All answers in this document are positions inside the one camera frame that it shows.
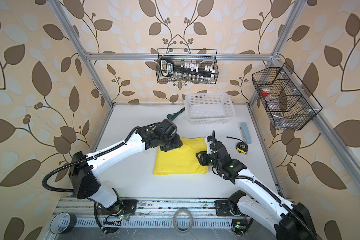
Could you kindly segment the yellow trousers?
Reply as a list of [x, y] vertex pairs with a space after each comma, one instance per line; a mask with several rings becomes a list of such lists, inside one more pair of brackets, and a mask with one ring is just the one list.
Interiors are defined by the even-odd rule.
[[204, 138], [181, 138], [181, 148], [168, 152], [158, 151], [153, 174], [165, 175], [202, 175], [209, 167], [202, 166], [196, 154], [207, 150]]

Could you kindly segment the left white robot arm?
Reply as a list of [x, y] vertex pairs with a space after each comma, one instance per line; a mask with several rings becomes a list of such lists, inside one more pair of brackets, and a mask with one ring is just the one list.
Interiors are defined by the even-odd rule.
[[[135, 127], [123, 141], [86, 155], [82, 152], [74, 154], [71, 163], [48, 173], [42, 180], [42, 186], [52, 192], [74, 193], [79, 200], [89, 199], [112, 210], [122, 201], [115, 189], [110, 190], [101, 184], [99, 175], [114, 164], [152, 148], [159, 148], [162, 152], [181, 148], [183, 143], [177, 130], [177, 125], [169, 119]], [[63, 170], [69, 171], [72, 189], [56, 188], [48, 184], [52, 176]]]

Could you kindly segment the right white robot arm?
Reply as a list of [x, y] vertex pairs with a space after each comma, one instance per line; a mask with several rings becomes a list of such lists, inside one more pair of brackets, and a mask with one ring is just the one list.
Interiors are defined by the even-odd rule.
[[231, 158], [225, 145], [214, 134], [205, 138], [206, 151], [196, 154], [202, 166], [210, 166], [223, 180], [238, 185], [231, 195], [232, 215], [247, 215], [267, 228], [278, 240], [316, 240], [318, 238], [308, 208], [294, 204], [269, 189], [239, 160]]

